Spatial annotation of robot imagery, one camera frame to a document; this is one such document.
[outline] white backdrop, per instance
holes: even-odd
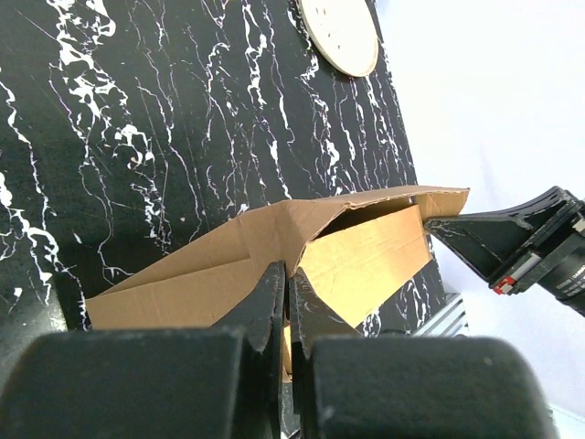
[[[421,184],[470,187],[465,212],[554,185],[585,198],[584,2],[378,0],[378,14]],[[435,250],[472,333],[508,340],[552,402],[585,415],[585,318],[537,286],[497,296]]]

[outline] round plate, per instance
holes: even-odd
[[[338,70],[367,76],[378,61],[378,34],[365,0],[299,0],[319,51]]]

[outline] open cardboard box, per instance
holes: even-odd
[[[95,329],[210,327],[270,262],[302,266],[317,295],[357,327],[431,255],[422,223],[457,215],[468,190],[405,186],[247,211],[87,302]],[[290,339],[283,364],[291,373]]]

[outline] white wall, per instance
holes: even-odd
[[[465,212],[554,185],[585,197],[585,2],[378,0],[378,14],[421,184],[470,187]],[[508,340],[585,415],[585,318],[539,287],[497,296],[435,250],[472,332]]]

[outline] marble tabletop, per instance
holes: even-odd
[[[7,0],[0,41],[0,383],[37,335],[90,327],[85,298],[247,209],[417,182],[383,45],[349,79],[294,0]],[[431,262],[359,329],[444,301]]]

